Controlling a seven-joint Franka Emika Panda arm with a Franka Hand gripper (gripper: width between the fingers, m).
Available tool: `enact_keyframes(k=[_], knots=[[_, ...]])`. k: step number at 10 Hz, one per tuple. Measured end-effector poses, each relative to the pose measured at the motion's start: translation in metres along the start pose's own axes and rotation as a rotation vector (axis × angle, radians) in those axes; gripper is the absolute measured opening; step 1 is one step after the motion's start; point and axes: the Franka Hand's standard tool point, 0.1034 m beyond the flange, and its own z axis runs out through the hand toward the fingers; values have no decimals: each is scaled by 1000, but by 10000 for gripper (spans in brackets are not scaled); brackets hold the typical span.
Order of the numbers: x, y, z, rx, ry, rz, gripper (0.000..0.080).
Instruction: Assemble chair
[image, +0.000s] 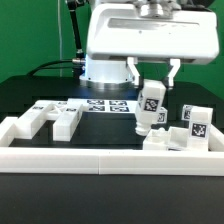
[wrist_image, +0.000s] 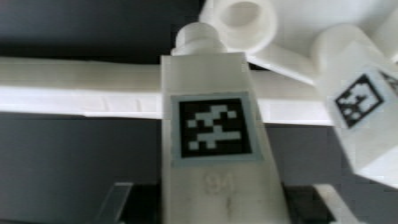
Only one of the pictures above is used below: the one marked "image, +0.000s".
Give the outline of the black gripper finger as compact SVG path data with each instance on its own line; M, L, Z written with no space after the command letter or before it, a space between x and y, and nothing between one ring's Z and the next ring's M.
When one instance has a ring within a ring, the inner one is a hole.
M170 59L168 66L168 74L163 79L163 84L167 89L174 87L174 77L180 69L181 61L179 59Z
M136 57L128 57L126 61L126 67L129 71L129 73L132 76L133 84L135 86L138 86L140 81L140 74L136 68L136 65L138 64L138 59Z

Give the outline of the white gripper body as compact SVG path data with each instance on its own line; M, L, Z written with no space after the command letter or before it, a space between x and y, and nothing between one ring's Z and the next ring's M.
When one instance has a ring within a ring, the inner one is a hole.
M133 4L104 3L92 12L87 54L94 60L208 64L219 53L213 12L176 10L169 18L142 17Z

